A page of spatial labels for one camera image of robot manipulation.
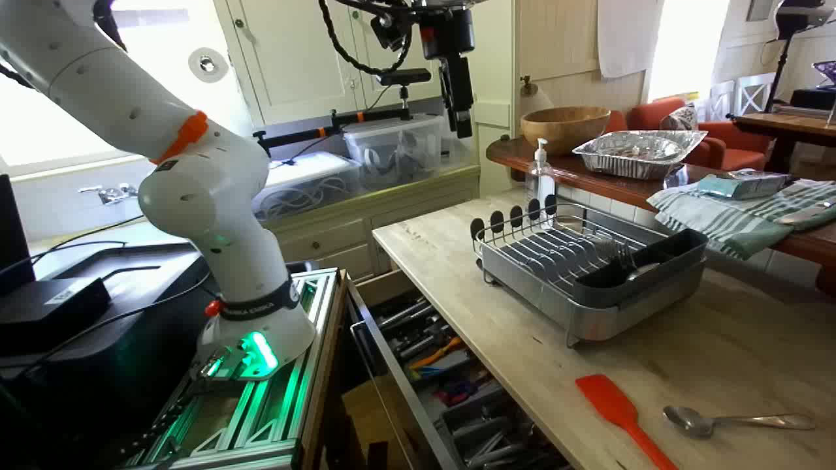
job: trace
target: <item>aluminum pan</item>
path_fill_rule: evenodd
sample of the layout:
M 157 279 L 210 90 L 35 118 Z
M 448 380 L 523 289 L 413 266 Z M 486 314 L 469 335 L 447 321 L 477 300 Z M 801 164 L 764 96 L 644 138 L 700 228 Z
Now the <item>aluminum pan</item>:
M 619 130 L 575 146 L 589 173 L 661 181 L 704 138 L 704 130 Z

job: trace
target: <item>bottle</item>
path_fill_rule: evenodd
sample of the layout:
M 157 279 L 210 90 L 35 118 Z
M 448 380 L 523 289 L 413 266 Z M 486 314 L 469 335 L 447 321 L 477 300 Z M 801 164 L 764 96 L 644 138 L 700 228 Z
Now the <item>bottle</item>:
M 532 151 L 532 168 L 529 168 L 529 181 L 532 181 L 532 195 L 544 205 L 549 193 L 553 193 L 553 178 L 550 178 L 550 164 L 546 154 L 546 138 L 537 138 L 537 148 Z

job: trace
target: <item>green light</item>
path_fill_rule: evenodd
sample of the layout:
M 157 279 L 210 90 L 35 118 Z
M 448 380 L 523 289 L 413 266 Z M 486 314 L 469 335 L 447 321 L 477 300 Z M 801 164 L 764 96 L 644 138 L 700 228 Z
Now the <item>green light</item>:
M 241 380 L 267 380 L 280 369 L 277 356 L 267 346 L 261 331 L 248 331 L 241 336 L 242 373 Z

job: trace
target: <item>red chair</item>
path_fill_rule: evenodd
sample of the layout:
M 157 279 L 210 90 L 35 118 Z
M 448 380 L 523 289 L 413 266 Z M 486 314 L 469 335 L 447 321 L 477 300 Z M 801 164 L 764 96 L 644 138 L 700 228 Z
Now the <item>red chair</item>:
M 662 129 L 662 120 L 679 108 L 683 108 L 681 96 L 662 96 L 648 104 L 636 104 L 627 113 L 627 129 Z M 703 154 L 704 148 L 696 148 L 686 156 L 686 163 L 716 171 L 764 168 L 770 138 L 743 133 L 730 120 L 700 124 L 700 129 L 707 130 L 703 142 L 707 146 L 707 154 Z

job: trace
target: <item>window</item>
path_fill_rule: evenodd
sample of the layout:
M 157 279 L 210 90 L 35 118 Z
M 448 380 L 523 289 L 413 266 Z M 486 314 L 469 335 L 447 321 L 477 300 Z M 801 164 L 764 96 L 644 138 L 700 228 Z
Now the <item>window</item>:
M 187 56 L 210 47 L 224 56 L 224 39 L 210 4 L 192 0 L 114 0 L 114 22 L 128 56 L 158 84 L 217 124 L 248 135 L 248 109 L 237 82 L 226 73 L 217 84 L 199 82 Z M 131 156 L 65 115 L 46 96 L 0 75 L 0 171 L 28 175 L 88 163 Z
M 662 0 L 649 70 L 649 99 L 696 92 L 707 96 L 729 0 Z

